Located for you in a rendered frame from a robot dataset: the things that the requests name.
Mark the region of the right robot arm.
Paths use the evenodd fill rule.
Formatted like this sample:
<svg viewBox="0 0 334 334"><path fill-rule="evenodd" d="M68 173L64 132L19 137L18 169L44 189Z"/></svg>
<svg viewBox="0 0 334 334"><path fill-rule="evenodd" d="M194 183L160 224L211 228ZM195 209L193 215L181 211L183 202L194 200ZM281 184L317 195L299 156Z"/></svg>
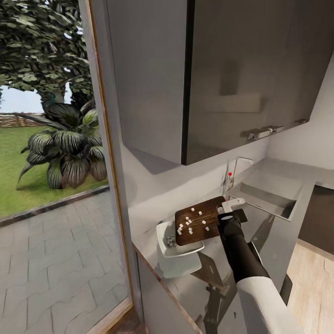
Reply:
<svg viewBox="0 0 334 334"><path fill-rule="evenodd" d="M218 215L219 236L233 271L242 305L247 334L304 334L283 302L253 242L247 243L241 223L247 222L243 209L231 208L245 203L237 198L222 203Z"/></svg>

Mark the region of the cutting board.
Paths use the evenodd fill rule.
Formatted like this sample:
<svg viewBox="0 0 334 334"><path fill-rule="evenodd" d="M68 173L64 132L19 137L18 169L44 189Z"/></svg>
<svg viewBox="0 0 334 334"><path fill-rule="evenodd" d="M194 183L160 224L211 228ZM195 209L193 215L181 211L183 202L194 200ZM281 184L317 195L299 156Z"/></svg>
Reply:
<svg viewBox="0 0 334 334"><path fill-rule="evenodd" d="M175 243L183 246L219 236L218 208L223 207L223 202L226 202L224 196L218 196L177 211L175 213ZM209 228L209 231L206 227ZM181 229L180 233L179 229Z"/></svg>

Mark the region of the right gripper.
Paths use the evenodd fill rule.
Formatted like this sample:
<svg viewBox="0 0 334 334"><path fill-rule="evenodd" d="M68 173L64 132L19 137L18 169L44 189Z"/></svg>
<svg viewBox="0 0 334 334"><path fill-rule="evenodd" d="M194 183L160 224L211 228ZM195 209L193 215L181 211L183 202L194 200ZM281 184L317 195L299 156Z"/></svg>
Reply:
<svg viewBox="0 0 334 334"><path fill-rule="evenodd" d="M222 222L221 219L224 216L227 216L227 215L230 215L230 214L233 214L234 216L236 216L240 223L244 223L244 222L248 221L248 219L246 218L245 212L243 211L243 209L240 209L240 210L235 210L235 211L232 211L232 212L229 212L229 213L219 214L218 215L219 222ZM222 223L224 223L224 222L222 222Z"/></svg>

